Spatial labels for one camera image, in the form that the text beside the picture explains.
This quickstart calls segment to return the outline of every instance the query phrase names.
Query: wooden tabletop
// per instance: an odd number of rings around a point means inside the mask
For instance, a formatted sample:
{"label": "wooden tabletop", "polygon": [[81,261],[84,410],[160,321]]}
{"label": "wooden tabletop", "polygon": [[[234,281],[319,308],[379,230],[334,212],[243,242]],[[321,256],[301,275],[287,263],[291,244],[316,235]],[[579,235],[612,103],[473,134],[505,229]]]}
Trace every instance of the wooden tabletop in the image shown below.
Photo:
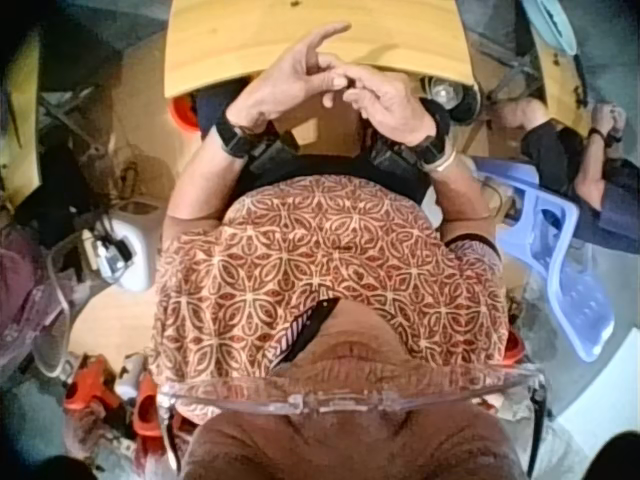
{"label": "wooden tabletop", "polygon": [[36,134],[39,64],[40,40],[32,33],[9,65],[6,77],[18,132],[10,121],[0,148],[0,173],[13,207],[41,183]]}
{"label": "wooden tabletop", "polygon": [[165,96],[262,71],[304,34],[336,21],[353,28],[323,51],[474,84],[455,0],[173,0]]}
{"label": "wooden tabletop", "polygon": [[550,47],[534,28],[531,31],[540,59],[549,115],[586,136],[591,128],[591,112],[588,108],[579,106],[576,101],[576,88],[582,98],[584,87],[574,58]]}

